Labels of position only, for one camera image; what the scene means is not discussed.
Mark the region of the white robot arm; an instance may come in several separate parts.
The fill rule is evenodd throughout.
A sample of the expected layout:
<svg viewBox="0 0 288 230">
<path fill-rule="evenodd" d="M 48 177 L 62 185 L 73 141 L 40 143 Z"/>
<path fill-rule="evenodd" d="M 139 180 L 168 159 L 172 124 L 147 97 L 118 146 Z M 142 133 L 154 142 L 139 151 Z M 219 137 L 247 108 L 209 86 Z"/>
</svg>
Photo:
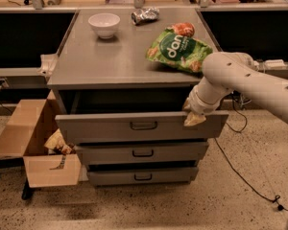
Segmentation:
<svg viewBox="0 0 288 230">
<path fill-rule="evenodd" d="M 187 112 L 186 127 L 204 122 L 232 91 L 250 98 L 288 125 L 288 80 L 256 71 L 248 54 L 212 53 L 204 59 L 202 72 L 204 76 L 182 108 Z"/>
</svg>

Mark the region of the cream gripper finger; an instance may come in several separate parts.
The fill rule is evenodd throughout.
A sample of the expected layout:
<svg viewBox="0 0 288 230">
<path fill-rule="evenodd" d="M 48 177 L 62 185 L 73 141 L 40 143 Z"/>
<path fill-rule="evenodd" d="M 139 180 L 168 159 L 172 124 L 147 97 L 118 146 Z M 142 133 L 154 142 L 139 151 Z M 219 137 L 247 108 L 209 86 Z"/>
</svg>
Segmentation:
<svg viewBox="0 0 288 230">
<path fill-rule="evenodd" d="M 205 120 L 206 120 L 206 117 L 204 115 L 199 115 L 193 112 L 189 112 L 186 119 L 184 120 L 184 125 L 186 127 L 193 127 L 193 126 L 203 123 Z"/>
</svg>

